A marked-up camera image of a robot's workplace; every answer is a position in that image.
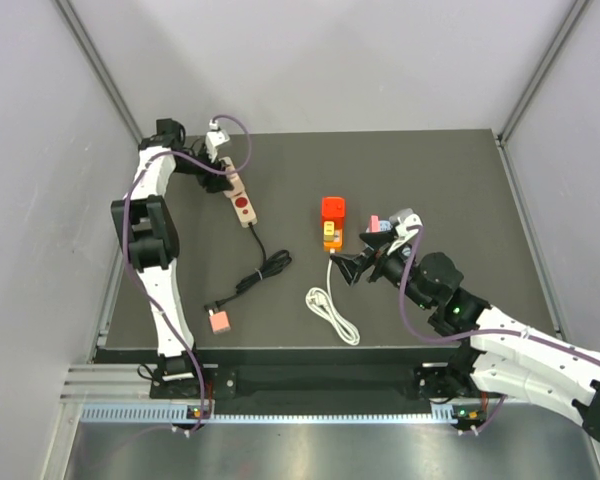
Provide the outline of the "orange power strip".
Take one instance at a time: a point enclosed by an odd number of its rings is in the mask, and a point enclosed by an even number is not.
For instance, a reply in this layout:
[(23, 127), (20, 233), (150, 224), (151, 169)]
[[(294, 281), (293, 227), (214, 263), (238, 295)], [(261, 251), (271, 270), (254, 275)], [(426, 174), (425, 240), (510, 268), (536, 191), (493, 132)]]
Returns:
[(325, 251), (340, 251), (343, 245), (343, 219), (324, 218), (322, 220), (322, 241)]

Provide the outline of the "pink square adapter plug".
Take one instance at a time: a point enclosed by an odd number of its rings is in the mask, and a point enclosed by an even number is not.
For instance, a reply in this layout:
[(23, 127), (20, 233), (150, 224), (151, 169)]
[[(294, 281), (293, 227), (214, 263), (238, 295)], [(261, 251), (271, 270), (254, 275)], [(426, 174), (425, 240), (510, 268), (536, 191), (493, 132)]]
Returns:
[(380, 231), (380, 220), (377, 215), (372, 215), (369, 221), (369, 232), (377, 233)]

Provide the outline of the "yellow cube charger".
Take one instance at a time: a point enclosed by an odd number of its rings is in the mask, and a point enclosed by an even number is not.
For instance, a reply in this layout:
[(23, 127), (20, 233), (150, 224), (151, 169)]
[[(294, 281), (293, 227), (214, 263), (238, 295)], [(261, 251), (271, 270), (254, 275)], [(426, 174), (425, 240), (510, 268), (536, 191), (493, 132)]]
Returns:
[(332, 244), (336, 241), (336, 229), (333, 221), (325, 221), (323, 224), (323, 242), (325, 244)]

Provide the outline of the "salmon pink plug adapter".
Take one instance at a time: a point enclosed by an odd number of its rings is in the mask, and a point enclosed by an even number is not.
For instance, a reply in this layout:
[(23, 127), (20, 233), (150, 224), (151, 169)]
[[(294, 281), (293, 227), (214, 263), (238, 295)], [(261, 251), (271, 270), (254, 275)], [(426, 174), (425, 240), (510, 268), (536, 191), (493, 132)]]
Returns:
[(225, 311), (210, 310), (208, 312), (209, 324), (214, 334), (221, 334), (231, 329), (229, 317)]

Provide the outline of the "pink cube adapter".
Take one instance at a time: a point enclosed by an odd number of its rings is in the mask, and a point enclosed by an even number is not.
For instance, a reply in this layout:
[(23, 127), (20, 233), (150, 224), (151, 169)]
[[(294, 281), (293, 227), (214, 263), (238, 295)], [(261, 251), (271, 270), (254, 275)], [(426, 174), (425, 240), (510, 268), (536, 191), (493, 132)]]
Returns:
[(225, 178), (230, 184), (230, 189), (225, 189), (224, 194), (227, 197), (234, 197), (241, 194), (244, 191), (244, 184), (240, 175), (236, 172), (231, 158), (228, 156), (222, 157), (220, 163), (224, 167), (224, 172), (226, 173)]

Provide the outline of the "blue round power socket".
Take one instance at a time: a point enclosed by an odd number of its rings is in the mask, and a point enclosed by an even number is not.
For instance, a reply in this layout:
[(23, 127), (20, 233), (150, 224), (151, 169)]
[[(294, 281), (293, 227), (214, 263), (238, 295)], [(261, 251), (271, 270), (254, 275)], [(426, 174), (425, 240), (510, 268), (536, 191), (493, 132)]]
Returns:
[(393, 233), (394, 226), (389, 220), (380, 220), (379, 221), (379, 231), (380, 232), (389, 232)]

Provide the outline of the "beige red power strip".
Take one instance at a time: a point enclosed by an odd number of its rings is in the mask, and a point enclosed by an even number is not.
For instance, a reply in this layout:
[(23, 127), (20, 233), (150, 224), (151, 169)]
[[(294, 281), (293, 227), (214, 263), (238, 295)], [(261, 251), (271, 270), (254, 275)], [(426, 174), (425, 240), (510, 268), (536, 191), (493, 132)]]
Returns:
[(234, 197), (227, 197), (225, 195), (225, 197), (231, 202), (236, 216), (243, 228), (249, 228), (257, 224), (257, 215), (246, 192), (245, 185), (244, 191), (241, 194)]

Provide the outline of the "red plug adapter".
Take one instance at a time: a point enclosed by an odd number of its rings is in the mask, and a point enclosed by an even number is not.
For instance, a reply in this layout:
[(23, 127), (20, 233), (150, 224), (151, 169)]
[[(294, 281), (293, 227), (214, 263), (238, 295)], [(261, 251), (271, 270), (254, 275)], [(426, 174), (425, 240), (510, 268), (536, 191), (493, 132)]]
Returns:
[(327, 196), (321, 201), (321, 221), (332, 222), (336, 229), (344, 226), (346, 218), (346, 201), (343, 197)]

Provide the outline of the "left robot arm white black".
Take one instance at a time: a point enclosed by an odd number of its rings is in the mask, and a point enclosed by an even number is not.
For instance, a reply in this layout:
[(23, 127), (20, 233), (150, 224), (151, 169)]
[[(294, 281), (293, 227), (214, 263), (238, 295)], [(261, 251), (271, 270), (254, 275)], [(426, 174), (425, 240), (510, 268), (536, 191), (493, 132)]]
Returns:
[(209, 122), (200, 152), (185, 145), (184, 126), (173, 119), (156, 121), (156, 132), (138, 146), (138, 166), (129, 191), (111, 203), (114, 228), (129, 278), (146, 297), (158, 347), (156, 382), (172, 382), (185, 396), (206, 387), (207, 374), (194, 359), (191, 333), (177, 282), (180, 242), (165, 194), (173, 174), (219, 180), (228, 187), (218, 150), (229, 141), (217, 118)]

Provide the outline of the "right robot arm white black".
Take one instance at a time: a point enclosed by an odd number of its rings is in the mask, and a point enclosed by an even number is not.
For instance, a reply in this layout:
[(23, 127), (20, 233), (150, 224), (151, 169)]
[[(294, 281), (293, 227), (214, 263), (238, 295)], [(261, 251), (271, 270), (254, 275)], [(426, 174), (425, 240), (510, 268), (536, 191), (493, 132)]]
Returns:
[(389, 232), (364, 233), (365, 249), (334, 253), (333, 263), (353, 285), (364, 272), (385, 279), (430, 311), (430, 344), (458, 343), (446, 380), (456, 394), (475, 390), (524, 400), (557, 413), (600, 443), (600, 352), (547, 335), (503, 312), (461, 285), (464, 276), (442, 252), (418, 258), (389, 248)]

